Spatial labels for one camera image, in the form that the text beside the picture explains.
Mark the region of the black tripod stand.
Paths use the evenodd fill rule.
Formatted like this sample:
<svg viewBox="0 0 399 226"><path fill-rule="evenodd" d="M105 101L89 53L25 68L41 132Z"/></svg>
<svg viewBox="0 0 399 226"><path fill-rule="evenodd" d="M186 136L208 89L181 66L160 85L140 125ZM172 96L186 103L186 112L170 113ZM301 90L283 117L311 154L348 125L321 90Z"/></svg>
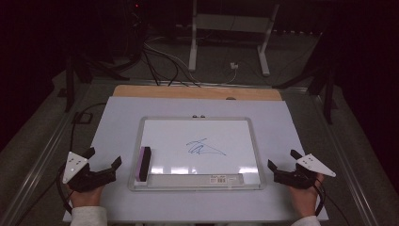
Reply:
<svg viewBox="0 0 399 226"><path fill-rule="evenodd" d="M93 58L87 56L86 54L67 54L66 56L66 88L65 88L65 96L66 96L66 106L65 111L69 112L72 109L72 106L75 101L74 97L74 76L80 79L82 83L89 84L93 76L89 70L89 67L92 66L94 69L105 73L107 76L114 78L120 81L128 81L127 77L123 77L118 73L112 71L111 69L105 67L102 63Z"/></svg>
<svg viewBox="0 0 399 226"><path fill-rule="evenodd" d="M331 109L332 96L334 90L335 67L329 63L322 63L308 72L302 73L282 84L273 85L273 89L287 89L298 82L312 77L311 84L308 86L307 92L310 95L319 95L322 89L325 90L325 99L323 105L323 115L328 124L332 124Z"/></svg>

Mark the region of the purple and black whiteboard eraser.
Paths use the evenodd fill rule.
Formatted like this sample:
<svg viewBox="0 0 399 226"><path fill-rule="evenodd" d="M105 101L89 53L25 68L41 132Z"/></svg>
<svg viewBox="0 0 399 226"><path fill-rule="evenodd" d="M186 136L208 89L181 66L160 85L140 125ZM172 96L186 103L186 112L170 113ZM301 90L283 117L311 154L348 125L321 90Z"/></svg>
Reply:
<svg viewBox="0 0 399 226"><path fill-rule="evenodd" d="M152 150L150 147L141 147L139 157L136 165L136 180L139 182L146 182L150 163L152 157Z"/></svg>

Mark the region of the power strip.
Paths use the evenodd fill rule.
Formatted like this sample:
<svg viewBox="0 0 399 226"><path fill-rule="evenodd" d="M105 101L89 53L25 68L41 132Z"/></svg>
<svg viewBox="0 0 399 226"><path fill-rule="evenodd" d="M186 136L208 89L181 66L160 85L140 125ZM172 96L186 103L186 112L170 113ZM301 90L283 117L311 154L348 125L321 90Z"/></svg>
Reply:
<svg viewBox="0 0 399 226"><path fill-rule="evenodd" d="M323 34L323 32L305 32L305 31L295 31L295 30L282 30L282 29L273 29L273 32L275 32L278 35L305 35L305 36L313 36L313 37L318 37Z"/></svg>

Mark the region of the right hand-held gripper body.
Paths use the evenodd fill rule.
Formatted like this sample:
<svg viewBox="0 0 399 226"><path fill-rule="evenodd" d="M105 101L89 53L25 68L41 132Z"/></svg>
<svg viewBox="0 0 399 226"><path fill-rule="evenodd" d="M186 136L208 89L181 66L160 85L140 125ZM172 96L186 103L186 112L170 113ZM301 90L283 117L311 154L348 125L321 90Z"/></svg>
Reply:
<svg viewBox="0 0 399 226"><path fill-rule="evenodd" d="M274 181L286 186L298 189L307 189L315 184L316 175L321 173L326 176L335 177L336 173L322 163L313 154L309 153L295 160L294 171L278 169L274 173Z"/></svg>

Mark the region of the silver framed whiteboard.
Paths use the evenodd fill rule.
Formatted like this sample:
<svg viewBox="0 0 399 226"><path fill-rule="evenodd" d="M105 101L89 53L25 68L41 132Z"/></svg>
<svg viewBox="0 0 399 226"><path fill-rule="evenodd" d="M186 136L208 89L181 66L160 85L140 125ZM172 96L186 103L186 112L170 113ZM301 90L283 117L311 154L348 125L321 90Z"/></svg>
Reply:
<svg viewBox="0 0 399 226"><path fill-rule="evenodd" d="M146 182L136 180L141 147L152 150ZM142 118L128 186L132 191L263 189L250 119Z"/></svg>

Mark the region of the large white table mat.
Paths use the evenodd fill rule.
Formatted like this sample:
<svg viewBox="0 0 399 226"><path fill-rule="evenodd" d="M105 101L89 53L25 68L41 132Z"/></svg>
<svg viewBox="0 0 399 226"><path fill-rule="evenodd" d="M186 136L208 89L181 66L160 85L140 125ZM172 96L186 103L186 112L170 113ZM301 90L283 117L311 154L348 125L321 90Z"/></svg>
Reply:
<svg viewBox="0 0 399 226"><path fill-rule="evenodd" d="M248 118L252 124L265 187L245 190L132 191L136 140L141 119ZM106 185L101 204L112 222L231 223L278 222L296 219L286 186L275 183L267 161L292 170L291 150L302 149L291 114L283 101L239 101L111 97L92 141L93 170L109 167L121 157L117 179Z"/></svg>

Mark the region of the person's right hand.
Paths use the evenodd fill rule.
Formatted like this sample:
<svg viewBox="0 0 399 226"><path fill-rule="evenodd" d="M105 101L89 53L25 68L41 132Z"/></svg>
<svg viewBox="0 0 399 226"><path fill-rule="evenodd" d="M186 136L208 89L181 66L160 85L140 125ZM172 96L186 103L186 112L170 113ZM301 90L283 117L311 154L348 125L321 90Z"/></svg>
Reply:
<svg viewBox="0 0 399 226"><path fill-rule="evenodd" d="M320 187L323 181L324 175L318 173L316 175L315 184L307 189L298 189L291 186L288 187L291 195L292 206L300 218L311 217L315 215L318 197L317 189Z"/></svg>

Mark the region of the black square bracket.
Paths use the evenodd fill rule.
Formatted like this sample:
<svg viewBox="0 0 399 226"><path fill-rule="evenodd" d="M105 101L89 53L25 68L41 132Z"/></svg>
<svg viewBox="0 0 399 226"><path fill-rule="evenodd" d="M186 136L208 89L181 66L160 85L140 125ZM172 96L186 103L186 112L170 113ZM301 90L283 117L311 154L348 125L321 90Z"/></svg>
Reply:
<svg viewBox="0 0 399 226"><path fill-rule="evenodd" d="M73 117L72 124L91 124L92 119L92 113L76 112Z"/></svg>

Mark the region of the white metal stand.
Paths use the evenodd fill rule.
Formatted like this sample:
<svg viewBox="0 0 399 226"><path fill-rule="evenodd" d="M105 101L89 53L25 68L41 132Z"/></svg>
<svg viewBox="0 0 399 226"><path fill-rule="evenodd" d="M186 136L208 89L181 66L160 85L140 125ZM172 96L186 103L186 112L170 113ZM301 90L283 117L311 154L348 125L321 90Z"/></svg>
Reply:
<svg viewBox="0 0 399 226"><path fill-rule="evenodd" d="M198 0L193 0L191 47L188 60L188 70L194 72L197 66L197 33L202 30L252 32L264 34L263 42L257 46L257 54L262 75L269 75L265 50L270 40L274 23L279 11L279 4L273 4L271 13L266 17L250 17L225 14L198 13Z"/></svg>

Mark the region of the person's left hand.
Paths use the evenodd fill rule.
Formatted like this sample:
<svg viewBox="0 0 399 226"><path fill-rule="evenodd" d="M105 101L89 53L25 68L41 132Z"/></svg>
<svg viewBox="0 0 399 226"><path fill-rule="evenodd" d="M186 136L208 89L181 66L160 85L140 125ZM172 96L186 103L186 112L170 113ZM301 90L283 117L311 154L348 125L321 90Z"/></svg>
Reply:
<svg viewBox="0 0 399 226"><path fill-rule="evenodd" d="M84 206L100 206L104 186L97 187L87 192L77 192L66 186L70 192L69 198L73 208Z"/></svg>

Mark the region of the aluminium frame rail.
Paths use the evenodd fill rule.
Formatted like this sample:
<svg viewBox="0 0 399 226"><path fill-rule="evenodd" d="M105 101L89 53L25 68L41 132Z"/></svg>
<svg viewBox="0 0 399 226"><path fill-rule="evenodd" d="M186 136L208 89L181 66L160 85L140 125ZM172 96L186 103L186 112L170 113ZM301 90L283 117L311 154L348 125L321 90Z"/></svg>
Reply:
<svg viewBox="0 0 399 226"><path fill-rule="evenodd" d="M324 130L327 133L328 139L332 143L334 157L337 161L339 169L346 181L347 187L351 193L352 200L357 206L359 215L361 216L364 226L379 226L376 220L375 213L373 212L370 203L366 198L364 189L359 183L358 175L354 172L352 165L345 153L343 145L338 138L338 134L333 130L333 124L330 124L323 113L324 102L318 95L310 96L312 103L318 114L319 121L322 123Z"/></svg>
<svg viewBox="0 0 399 226"><path fill-rule="evenodd" d="M23 214L88 89L75 86L69 111L66 100L52 92L0 153L0 226L13 226Z"/></svg>

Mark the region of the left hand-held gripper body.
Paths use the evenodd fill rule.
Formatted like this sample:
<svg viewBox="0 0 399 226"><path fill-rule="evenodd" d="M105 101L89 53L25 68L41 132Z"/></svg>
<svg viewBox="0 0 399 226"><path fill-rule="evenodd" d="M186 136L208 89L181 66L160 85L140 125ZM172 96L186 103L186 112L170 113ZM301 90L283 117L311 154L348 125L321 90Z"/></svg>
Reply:
<svg viewBox="0 0 399 226"><path fill-rule="evenodd" d="M115 181L115 171L91 171L88 159L74 152L68 153L62 183L72 190L87 192Z"/></svg>

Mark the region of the dark equipment rack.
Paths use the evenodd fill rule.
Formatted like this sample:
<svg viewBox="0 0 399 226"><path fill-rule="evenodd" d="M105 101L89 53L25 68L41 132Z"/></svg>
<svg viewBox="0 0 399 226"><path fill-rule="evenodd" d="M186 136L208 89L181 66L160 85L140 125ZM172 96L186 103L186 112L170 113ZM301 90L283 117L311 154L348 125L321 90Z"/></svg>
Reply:
<svg viewBox="0 0 399 226"><path fill-rule="evenodd" d="M145 0L121 0L124 34L127 37L123 54L133 63L141 59L146 39L148 20Z"/></svg>

